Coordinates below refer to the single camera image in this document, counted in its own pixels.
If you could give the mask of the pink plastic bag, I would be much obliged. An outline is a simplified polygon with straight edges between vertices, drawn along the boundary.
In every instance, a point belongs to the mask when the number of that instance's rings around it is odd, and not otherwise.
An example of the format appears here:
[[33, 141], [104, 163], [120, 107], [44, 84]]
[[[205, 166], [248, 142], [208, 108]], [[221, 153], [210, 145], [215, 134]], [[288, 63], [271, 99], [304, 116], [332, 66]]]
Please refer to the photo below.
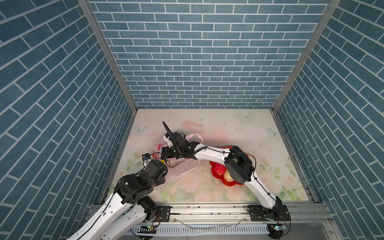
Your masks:
[[[165, 140], [159, 140], [155, 143], [155, 158], [160, 158], [160, 152], [162, 150], [162, 147], [167, 147], [168, 144]], [[176, 159], [176, 158], [168, 158], [166, 157], [168, 161], [170, 161], [170, 166], [168, 167], [168, 173], [165, 176], [165, 181], [169, 182], [171, 180], [178, 179], [180, 177], [183, 177], [184, 175], [192, 172], [195, 170], [201, 163], [200, 160], [194, 160], [194, 159]]]

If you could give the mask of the red fake strawberry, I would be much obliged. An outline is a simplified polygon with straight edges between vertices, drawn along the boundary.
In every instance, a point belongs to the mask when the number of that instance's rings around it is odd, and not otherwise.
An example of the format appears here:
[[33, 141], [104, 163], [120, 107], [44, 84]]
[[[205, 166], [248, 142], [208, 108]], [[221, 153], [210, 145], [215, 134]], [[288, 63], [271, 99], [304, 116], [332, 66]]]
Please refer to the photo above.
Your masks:
[[214, 167], [214, 173], [218, 176], [223, 176], [227, 171], [227, 168], [224, 165], [216, 164]]

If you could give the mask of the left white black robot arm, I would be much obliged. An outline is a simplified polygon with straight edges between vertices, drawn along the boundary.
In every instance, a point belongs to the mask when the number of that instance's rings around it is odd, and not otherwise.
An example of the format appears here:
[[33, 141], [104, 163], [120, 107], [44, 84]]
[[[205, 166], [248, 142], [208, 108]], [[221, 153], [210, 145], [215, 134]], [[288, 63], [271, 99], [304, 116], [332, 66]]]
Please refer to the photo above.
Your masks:
[[165, 183], [167, 166], [152, 160], [136, 174], [123, 176], [106, 202], [69, 240], [117, 240], [132, 227], [152, 222], [157, 204], [149, 197], [154, 187]]

